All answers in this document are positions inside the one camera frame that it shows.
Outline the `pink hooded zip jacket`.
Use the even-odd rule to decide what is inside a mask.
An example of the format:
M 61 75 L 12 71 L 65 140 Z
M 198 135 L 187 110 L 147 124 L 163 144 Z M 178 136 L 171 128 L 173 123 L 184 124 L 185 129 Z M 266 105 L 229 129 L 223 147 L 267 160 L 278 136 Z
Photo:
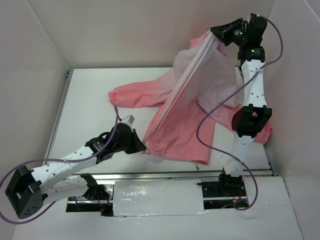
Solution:
M 236 68 L 208 31 L 162 76 L 116 87 L 108 97 L 122 108 L 158 108 L 142 140 L 146 154 L 206 165 L 215 125 L 230 129 L 241 108 L 232 97 L 236 89 Z

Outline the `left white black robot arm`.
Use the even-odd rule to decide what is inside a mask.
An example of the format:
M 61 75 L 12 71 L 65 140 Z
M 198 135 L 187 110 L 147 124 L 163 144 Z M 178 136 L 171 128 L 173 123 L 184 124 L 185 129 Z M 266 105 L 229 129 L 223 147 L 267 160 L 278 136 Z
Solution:
M 120 122 L 111 132 L 104 132 L 87 141 L 75 152 L 61 158 L 48 159 L 46 164 L 32 169 L 26 164 L 16 166 L 6 189 L 7 196 L 18 219 L 30 222 L 44 205 L 69 197 L 87 200 L 110 200 L 110 191 L 98 184 L 90 173 L 73 176 L 84 169 L 109 160 L 114 154 L 127 155 L 145 151 L 147 148 L 137 132 L 129 124 Z

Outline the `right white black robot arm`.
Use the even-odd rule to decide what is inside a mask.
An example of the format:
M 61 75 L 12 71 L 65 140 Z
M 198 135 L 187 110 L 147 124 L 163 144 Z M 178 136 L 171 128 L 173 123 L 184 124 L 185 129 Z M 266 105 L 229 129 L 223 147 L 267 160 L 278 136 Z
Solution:
M 225 45 L 238 46 L 237 58 L 244 83 L 242 107 L 233 115 L 234 140 L 230 157 L 218 178 L 216 189 L 223 196 L 242 196 L 243 162 L 248 149 L 272 116 L 264 96 L 263 69 L 265 50 L 261 45 L 267 20 L 252 13 L 249 20 L 239 18 L 231 23 L 213 26 L 210 31 Z

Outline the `white foil-edged panel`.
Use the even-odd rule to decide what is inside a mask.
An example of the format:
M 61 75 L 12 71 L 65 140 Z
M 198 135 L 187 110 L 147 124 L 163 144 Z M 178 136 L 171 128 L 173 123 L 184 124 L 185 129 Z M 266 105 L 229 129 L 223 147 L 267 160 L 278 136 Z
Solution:
M 189 216 L 205 213 L 200 180 L 117 181 L 116 217 Z

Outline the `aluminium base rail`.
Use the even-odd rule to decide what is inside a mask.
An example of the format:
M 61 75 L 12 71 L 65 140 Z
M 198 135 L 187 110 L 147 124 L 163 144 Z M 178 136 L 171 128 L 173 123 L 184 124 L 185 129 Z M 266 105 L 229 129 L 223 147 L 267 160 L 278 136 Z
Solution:
M 94 174 L 96 180 L 174 180 L 217 178 L 220 171 L 192 171 L 192 172 L 160 172 L 160 173 L 122 173 L 122 174 Z

